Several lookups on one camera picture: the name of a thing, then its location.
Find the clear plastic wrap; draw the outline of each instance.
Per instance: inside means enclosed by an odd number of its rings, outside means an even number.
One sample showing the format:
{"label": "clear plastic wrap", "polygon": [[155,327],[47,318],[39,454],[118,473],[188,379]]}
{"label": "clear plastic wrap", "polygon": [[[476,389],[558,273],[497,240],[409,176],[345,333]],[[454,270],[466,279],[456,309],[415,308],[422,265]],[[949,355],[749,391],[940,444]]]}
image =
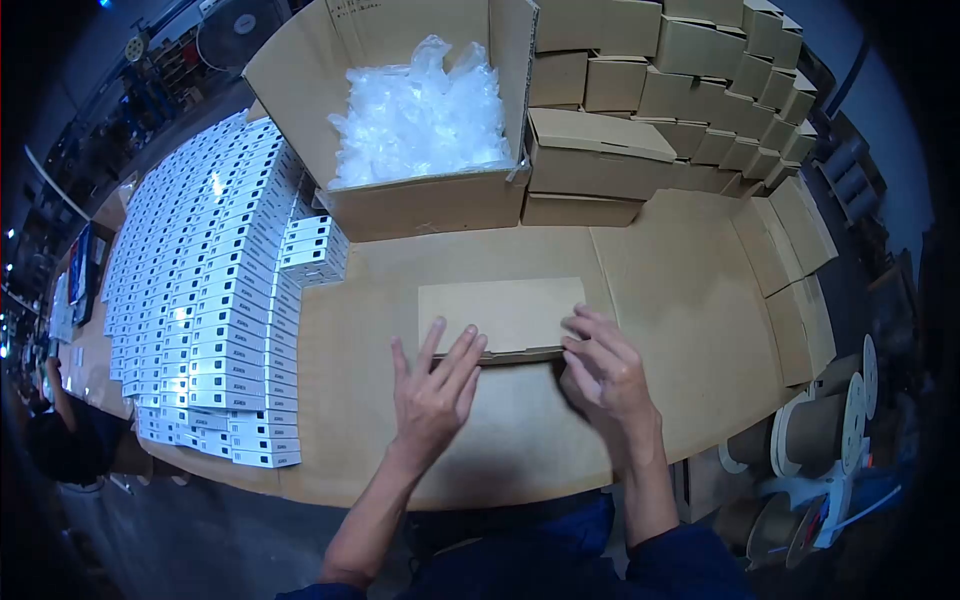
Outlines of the clear plastic wrap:
{"label": "clear plastic wrap", "polygon": [[513,166],[486,48],[472,42],[446,73],[450,48],[428,36],[410,64],[347,71],[347,116],[328,117],[341,141],[328,189]]}

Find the person's left hand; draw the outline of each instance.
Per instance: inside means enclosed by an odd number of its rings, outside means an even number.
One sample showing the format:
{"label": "person's left hand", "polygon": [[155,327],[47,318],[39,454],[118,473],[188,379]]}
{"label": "person's left hand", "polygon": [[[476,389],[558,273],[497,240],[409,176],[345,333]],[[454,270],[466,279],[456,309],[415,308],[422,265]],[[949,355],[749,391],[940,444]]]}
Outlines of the person's left hand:
{"label": "person's left hand", "polygon": [[403,467],[418,477],[440,458],[467,422],[480,376],[477,361],[487,347],[487,336],[478,335],[476,326],[470,325],[431,372],[444,329],[446,320],[440,317],[430,327],[412,371],[400,339],[395,337],[390,342],[396,406],[396,437],[391,450]]}

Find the box flap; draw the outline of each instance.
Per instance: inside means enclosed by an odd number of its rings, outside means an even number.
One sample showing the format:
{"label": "box flap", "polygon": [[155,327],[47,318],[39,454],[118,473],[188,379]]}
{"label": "box flap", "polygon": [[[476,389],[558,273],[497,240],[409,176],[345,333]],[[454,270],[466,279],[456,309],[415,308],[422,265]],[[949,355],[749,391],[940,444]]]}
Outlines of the box flap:
{"label": "box flap", "polygon": [[570,110],[530,108],[541,146],[639,156],[663,162],[677,158],[655,127],[647,123]]}

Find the hand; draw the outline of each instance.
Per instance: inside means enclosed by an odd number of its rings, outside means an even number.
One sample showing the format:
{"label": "hand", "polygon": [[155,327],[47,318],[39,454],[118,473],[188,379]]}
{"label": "hand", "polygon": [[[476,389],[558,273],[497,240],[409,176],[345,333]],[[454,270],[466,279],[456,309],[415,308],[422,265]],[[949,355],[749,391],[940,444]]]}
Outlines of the hand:
{"label": "hand", "polygon": [[662,417],[650,399],[640,353],[613,320],[584,304],[573,312],[563,326],[583,339],[564,336],[563,345],[574,382],[587,401],[620,423],[635,460],[652,461],[662,448]]}
{"label": "hand", "polygon": [[480,376],[480,360],[487,336],[470,325],[433,372],[430,365],[446,329],[438,318],[423,341],[413,370],[403,354],[403,344],[393,338],[394,405],[396,438],[391,450],[409,472],[419,477],[429,469],[467,422]]}

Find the workbench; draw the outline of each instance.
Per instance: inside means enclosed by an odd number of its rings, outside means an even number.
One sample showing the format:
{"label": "workbench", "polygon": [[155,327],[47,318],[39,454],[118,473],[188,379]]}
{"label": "workbench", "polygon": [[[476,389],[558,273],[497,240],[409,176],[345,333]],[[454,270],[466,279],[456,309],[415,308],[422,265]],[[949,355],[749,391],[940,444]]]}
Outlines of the workbench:
{"label": "workbench", "polygon": [[[418,349],[422,285],[579,277],[588,304],[615,316],[639,348],[675,462],[782,406],[776,341],[729,216],[741,201],[663,190],[628,228],[501,228],[353,244],[342,283],[303,290],[298,344],[302,464],[235,465],[141,440],[201,477],[298,502],[350,506],[393,438],[390,338]],[[61,350],[64,381],[87,401],[128,416],[108,380],[105,307]],[[563,365],[485,368],[467,425],[424,476],[411,509],[477,508],[560,497],[613,481],[601,437],[561,394]]]}

